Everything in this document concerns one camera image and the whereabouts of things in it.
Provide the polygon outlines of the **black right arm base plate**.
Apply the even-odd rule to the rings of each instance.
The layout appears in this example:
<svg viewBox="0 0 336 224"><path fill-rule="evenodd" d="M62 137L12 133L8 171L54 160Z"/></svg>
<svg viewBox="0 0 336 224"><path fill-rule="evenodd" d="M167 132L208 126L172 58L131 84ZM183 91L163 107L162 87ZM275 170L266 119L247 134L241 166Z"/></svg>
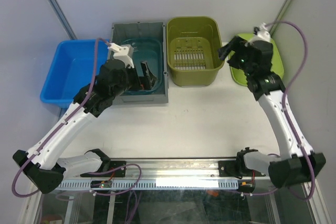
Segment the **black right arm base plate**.
<svg viewBox="0 0 336 224"><path fill-rule="evenodd" d="M265 174L255 170L248 169L242 161L235 160L221 160L218 161L219 177L236 177L242 179L243 177L265 177Z"/></svg>

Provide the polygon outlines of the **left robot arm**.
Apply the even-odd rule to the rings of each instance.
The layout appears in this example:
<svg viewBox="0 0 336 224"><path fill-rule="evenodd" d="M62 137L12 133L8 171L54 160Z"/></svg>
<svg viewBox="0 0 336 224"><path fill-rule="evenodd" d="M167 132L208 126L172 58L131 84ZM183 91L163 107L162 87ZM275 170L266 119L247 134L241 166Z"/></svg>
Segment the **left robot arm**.
<svg viewBox="0 0 336 224"><path fill-rule="evenodd" d="M121 60L107 60L94 67L91 82L80 89L63 117L36 145L27 151L17 150L13 160L42 194L56 189L67 178L77 175L104 176L116 170L110 158L96 148L81 156L61 158L61 154L89 123L112 106L126 91L150 90L157 77L148 63L140 63L143 75Z"/></svg>

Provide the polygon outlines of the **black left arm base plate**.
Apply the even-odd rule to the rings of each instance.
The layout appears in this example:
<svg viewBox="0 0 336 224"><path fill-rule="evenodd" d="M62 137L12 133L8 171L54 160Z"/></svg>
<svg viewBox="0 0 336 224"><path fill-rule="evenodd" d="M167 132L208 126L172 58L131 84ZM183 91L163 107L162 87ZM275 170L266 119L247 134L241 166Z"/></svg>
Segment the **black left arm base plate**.
<svg viewBox="0 0 336 224"><path fill-rule="evenodd" d="M92 173L80 174L80 177L113 177L122 178L125 177L126 168L121 168L111 172L111 170L118 168L120 166L126 165L126 161L111 160L109 162L105 161L102 163L100 168Z"/></svg>

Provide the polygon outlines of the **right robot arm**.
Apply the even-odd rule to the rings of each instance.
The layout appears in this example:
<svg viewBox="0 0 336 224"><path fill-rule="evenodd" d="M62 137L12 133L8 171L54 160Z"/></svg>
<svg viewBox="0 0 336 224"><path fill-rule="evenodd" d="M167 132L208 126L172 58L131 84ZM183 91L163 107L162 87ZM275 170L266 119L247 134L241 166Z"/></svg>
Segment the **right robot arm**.
<svg viewBox="0 0 336 224"><path fill-rule="evenodd" d="M247 147L237 153L235 171L240 175L252 170L266 174L276 188L314 183L326 159L313 150L293 118L283 81L271 70L273 49L269 41L248 42L235 36L218 51L220 60L243 71L248 89L269 120L280 152L279 157L272 157Z"/></svg>

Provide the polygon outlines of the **lime green plastic basin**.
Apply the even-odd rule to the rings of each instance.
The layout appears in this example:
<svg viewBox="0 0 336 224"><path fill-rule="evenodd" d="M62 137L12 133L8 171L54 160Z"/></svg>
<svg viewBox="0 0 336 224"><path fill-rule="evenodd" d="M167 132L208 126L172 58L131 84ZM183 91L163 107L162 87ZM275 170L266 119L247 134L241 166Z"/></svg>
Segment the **lime green plastic basin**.
<svg viewBox="0 0 336 224"><path fill-rule="evenodd" d="M250 40L251 38L253 38L254 34L240 33L240 34L237 34L237 36L241 37L244 40ZM278 47L272 38L271 38L271 43L273 45L273 50L274 50L272 60L271 60L271 63L272 63L271 71L273 71L281 79L283 79L285 71L284 71L284 66L282 64L282 59L281 59ZM244 86L244 87L247 86L246 76L242 70L238 70L233 67L230 67L230 72L231 72L232 79L236 84L240 86Z"/></svg>

